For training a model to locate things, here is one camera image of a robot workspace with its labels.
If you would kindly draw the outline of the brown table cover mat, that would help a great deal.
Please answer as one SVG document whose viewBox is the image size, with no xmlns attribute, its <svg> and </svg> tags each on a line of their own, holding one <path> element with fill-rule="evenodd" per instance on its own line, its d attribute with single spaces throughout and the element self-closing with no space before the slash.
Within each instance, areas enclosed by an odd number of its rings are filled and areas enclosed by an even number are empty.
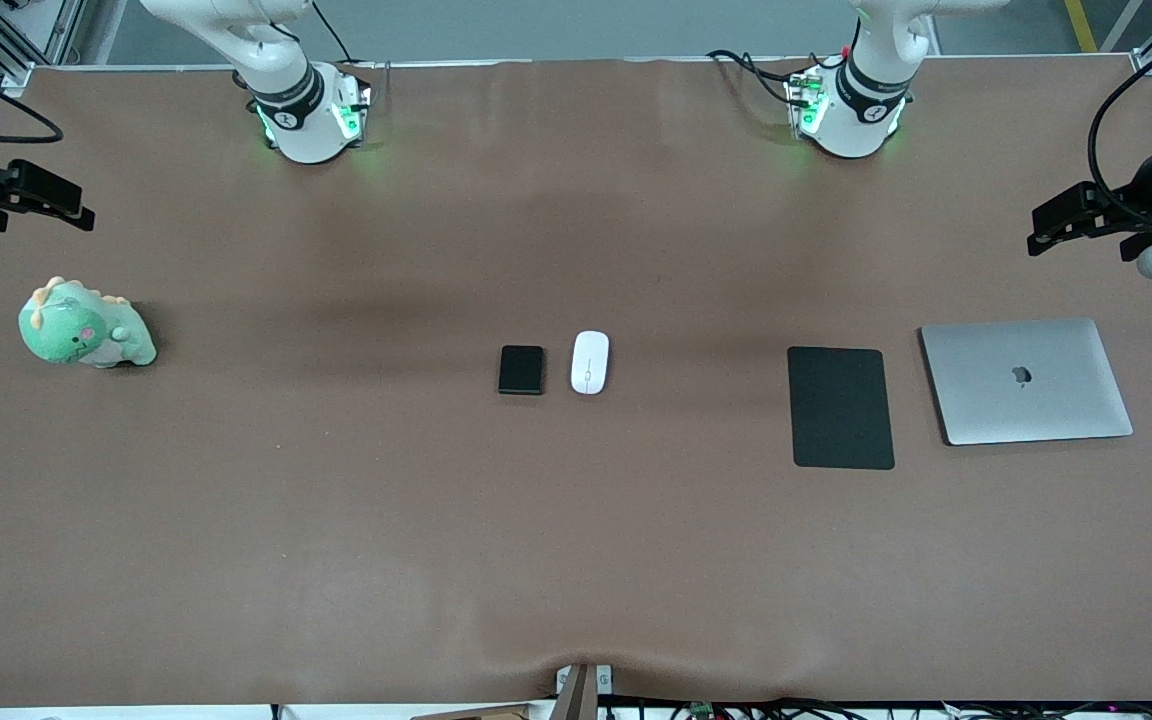
<svg viewBox="0 0 1152 720">
<path fill-rule="evenodd" d="M 581 660 L 680 700 L 1152 700 L 1152 281 L 1025 249 L 1130 69 L 935 58 L 838 161 L 714 63 L 397 67 L 321 167 L 223 70 L 36 74 L 67 137 L 0 162 L 99 219 L 0 234 L 0 706 L 515 702 Z M 55 275 L 154 363 L 29 351 Z M 919 329 L 1075 316 L 1132 434 L 948 445 Z M 499 395 L 506 344 L 543 395 Z M 895 469 L 795 464 L 794 346 L 882 353 Z"/>
</svg>

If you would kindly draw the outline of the small black phone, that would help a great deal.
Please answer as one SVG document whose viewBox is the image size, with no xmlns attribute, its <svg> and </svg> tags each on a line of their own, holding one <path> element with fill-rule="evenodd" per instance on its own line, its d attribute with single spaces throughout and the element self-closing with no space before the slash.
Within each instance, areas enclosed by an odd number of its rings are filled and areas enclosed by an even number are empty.
<svg viewBox="0 0 1152 720">
<path fill-rule="evenodd" d="M 539 396 L 547 378 L 547 353 L 535 344 L 500 348 L 497 392 L 499 395 Z"/>
</svg>

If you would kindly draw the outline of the silver closed laptop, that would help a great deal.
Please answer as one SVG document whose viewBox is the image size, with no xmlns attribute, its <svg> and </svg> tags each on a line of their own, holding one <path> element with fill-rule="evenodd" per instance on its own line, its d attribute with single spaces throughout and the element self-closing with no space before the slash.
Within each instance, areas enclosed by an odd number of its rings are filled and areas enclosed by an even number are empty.
<svg viewBox="0 0 1152 720">
<path fill-rule="evenodd" d="M 1092 319 L 924 325 L 919 336 L 948 445 L 1134 433 Z"/>
</svg>

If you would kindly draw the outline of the white computer mouse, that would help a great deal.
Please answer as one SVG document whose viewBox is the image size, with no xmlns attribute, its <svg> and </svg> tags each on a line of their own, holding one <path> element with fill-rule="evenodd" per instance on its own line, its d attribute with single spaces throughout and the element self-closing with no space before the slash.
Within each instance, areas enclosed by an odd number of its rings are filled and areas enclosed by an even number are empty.
<svg viewBox="0 0 1152 720">
<path fill-rule="evenodd" d="M 581 331 L 573 340 L 570 384 L 579 395 L 599 395 L 607 382 L 611 338 L 600 331 Z"/>
</svg>

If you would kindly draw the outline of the black mouse pad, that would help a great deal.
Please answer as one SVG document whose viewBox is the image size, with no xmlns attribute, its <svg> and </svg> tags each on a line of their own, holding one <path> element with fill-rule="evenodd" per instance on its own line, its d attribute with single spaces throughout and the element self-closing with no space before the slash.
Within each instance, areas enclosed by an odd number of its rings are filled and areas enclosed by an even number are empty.
<svg viewBox="0 0 1152 720">
<path fill-rule="evenodd" d="M 895 469 L 881 351 L 794 346 L 787 348 L 787 378 L 797 467 Z"/>
</svg>

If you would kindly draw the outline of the green dinosaur plush toy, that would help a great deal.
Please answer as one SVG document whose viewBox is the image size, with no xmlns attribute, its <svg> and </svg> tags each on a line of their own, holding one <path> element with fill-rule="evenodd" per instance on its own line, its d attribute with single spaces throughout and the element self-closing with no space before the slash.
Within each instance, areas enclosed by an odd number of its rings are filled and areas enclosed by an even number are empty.
<svg viewBox="0 0 1152 720">
<path fill-rule="evenodd" d="M 60 275 L 29 296 L 18 311 L 18 332 L 29 351 L 51 364 L 113 369 L 157 359 L 147 324 L 131 301 Z"/>
</svg>

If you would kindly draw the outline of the metal bracket with brown post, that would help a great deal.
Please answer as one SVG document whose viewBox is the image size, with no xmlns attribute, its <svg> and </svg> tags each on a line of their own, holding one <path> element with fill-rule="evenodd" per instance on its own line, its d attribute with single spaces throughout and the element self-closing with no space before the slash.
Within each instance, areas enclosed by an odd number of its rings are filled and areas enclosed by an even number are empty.
<svg viewBox="0 0 1152 720">
<path fill-rule="evenodd" d="M 548 720 L 617 720 L 614 710 L 602 705 L 614 694 L 613 666 L 571 664 L 556 674 L 558 698 Z"/>
</svg>

